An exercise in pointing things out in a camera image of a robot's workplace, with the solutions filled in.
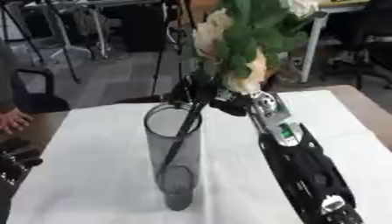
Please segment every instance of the artificial flower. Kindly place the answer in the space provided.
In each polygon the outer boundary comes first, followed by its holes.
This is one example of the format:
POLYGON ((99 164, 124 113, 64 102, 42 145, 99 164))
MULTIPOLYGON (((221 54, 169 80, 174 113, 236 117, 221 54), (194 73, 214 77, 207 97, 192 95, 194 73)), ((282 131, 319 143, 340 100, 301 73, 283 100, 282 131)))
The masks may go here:
POLYGON ((224 77, 224 84, 228 89, 243 95, 260 90, 260 83, 265 81, 267 74, 267 60, 260 48, 257 49, 255 59, 247 66, 251 73, 246 79, 238 77, 235 72, 230 72, 224 77))
POLYGON ((319 10, 317 0, 280 0, 282 7, 289 8, 290 12, 299 18, 311 15, 319 10))
POLYGON ((198 24, 193 31, 193 40, 199 56, 216 60, 214 45, 222 40, 223 32, 231 26, 233 19, 226 14, 226 9, 210 14, 205 23, 198 24))

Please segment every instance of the floor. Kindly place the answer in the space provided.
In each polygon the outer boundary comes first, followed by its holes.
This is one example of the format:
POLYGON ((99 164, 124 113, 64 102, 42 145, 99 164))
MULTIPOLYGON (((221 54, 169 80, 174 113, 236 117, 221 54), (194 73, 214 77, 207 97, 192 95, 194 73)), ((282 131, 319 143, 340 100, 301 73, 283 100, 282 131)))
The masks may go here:
MULTIPOLYGON (((108 105, 124 98, 147 96, 151 93, 157 56, 155 52, 118 52, 112 55, 111 59, 96 61, 86 56, 84 58, 80 55, 75 56, 73 63, 76 65, 77 75, 81 77, 81 84, 74 83, 64 63, 52 64, 51 68, 56 75, 56 94, 66 99, 73 109, 108 105)), ((318 60, 322 58, 322 55, 317 57, 308 83, 281 83, 275 90, 354 84, 354 80, 349 77, 333 77, 324 82, 319 80, 322 66, 319 65, 318 60)), ((177 56, 173 51, 168 51, 164 55, 157 83, 157 94, 170 91, 177 81, 177 56)), ((39 77, 28 83, 31 91, 40 91, 43 87, 39 77)), ((368 78, 362 92, 392 113, 392 90, 383 89, 383 85, 379 80, 368 78)))

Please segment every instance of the office chair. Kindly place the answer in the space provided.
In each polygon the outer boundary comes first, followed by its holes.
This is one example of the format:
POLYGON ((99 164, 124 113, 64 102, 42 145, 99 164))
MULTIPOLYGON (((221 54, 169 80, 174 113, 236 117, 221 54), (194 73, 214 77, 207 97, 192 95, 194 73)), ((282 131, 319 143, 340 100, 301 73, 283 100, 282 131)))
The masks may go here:
POLYGON ((69 110, 68 103, 54 94, 54 76, 47 68, 19 68, 11 79, 14 101, 17 107, 28 114, 52 113, 69 110), (45 79, 44 93, 29 93, 21 81, 20 74, 37 74, 45 79))
POLYGON ((391 77, 377 73, 374 68, 378 65, 392 71, 391 43, 368 42, 370 37, 392 36, 392 1, 372 0, 361 12, 338 15, 331 20, 330 33, 340 40, 342 50, 353 55, 353 62, 335 60, 330 71, 320 78, 350 73, 356 78, 356 87, 361 89, 366 75, 386 81, 385 88, 392 89, 391 77))

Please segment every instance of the tripod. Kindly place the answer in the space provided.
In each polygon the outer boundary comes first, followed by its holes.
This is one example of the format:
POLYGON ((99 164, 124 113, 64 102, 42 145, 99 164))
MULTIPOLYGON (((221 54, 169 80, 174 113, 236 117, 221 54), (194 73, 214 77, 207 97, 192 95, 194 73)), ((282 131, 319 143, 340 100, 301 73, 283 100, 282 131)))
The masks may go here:
MULTIPOLYGON (((169 23, 173 20, 173 18, 177 19, 177 37, 176 40, 173 41, 175 45, 175 50, 178 56, 178 79, 181 81, 183 78, 183 71, 182 71, 182 54, 183 54, 183 35, 185 36, 184 26, 182 23, 182 16, 184 14, 183 8, 180 1, 172 0, 172 1, 163 1, 163 11, 164 11, 164 30, 167 32, 169 23)), ((196 29, 196 23, 193 18, 193 14, 191 11, 191 0, 184 1, 185 10, 188 14, 189 22, 191 24, 192 29, 196 29)), ((163 54, 165 52, 166 43, 163 44, 162 49, 159 51, 159 55, 157 58, 157 66, 154 75, 152 76, 153 83, 152 83, 152 90, 151 96, 155 94, 155 90, 157 87, 159 71, 162 63, 163 54)))
POLYGON ((44 58, 42 57, 42 54, 39 52, 39 49, 32 43, 32 37, 25 31, 25 29, 21 26, 21 24, 13 17, 13 15, 10 13, 10 11, 7 9, 6 2, 4 0, 0 0, 0 8, 2 11, 2 20, 3 20, 3 37, 5 43, 8 43, 9 41, 9 36, 8 36, 8 28, 7 28, 7 17, 6 15, 12 20, 12 22, 15 24, 19 32, 22 34, 23 38, 27 41, 31 49, 37 54, 39 63, 41 65, 44 65, 44 58))

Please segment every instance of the white tablecloth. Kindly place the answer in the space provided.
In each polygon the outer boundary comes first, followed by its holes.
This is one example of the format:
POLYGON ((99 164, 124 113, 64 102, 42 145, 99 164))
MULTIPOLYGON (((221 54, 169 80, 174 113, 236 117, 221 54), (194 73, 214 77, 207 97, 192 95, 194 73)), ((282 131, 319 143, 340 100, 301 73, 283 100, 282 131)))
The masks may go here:
MULTIPOLYGON (((325 147, 369 224, 392 221, 392 154, 328 91, 281 94, 325 147)), ((183 212, 153 181, 143 117, 151 104, 76 109, 13 200, 10 224, 300 224, 247 117, 207 108, 201 179, 183 212)))

